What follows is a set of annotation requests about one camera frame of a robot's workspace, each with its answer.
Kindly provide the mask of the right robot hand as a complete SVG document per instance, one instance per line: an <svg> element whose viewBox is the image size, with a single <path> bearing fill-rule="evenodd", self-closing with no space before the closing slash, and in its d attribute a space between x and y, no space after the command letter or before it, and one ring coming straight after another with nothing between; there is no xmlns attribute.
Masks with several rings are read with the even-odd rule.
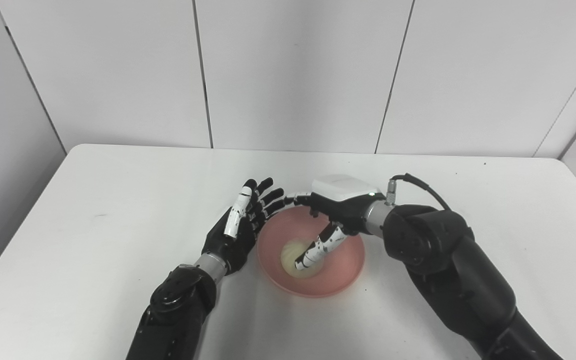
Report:
<svg viewBox="0 0 576 360"><path fill-rule="evenodd" d="M289 194L283 202L309 207L312 217L323 214L329 221L316 240L295 258L294 268L298 271L322 262L350 236L366 234L381 239L386 217L394 208L377 187L345 174L316 178L311 191Z"/></svg>

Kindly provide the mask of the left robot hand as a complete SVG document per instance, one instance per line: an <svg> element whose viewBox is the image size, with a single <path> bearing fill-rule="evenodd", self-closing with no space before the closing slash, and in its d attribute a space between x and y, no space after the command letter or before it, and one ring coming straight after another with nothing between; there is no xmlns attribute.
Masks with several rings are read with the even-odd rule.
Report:
<svg viewBox="0 0 576 360"><path fill-rule="evenodd" d="M201 252L219 258L226 276L243 268L263 226L285 208L284 189L271 190L273 185L272 177L261 182L249 178L233 205L208 231Z"/></svg>

